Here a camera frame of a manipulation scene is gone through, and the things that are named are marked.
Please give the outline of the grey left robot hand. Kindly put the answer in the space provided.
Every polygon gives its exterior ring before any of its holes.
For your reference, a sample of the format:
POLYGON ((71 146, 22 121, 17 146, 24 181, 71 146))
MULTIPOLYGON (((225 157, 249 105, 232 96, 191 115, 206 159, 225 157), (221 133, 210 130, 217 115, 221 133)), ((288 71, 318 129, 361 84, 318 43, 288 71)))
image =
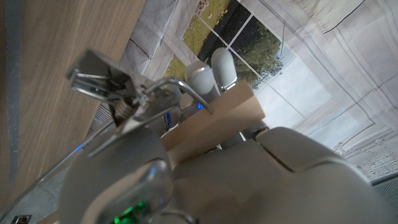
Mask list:
POLYGON ((342 157, 289 128, 268 128, 232 55, 153 82, 88 49, 73 90, 108 104, 82 144, 60 223, 396 223, 342 157))

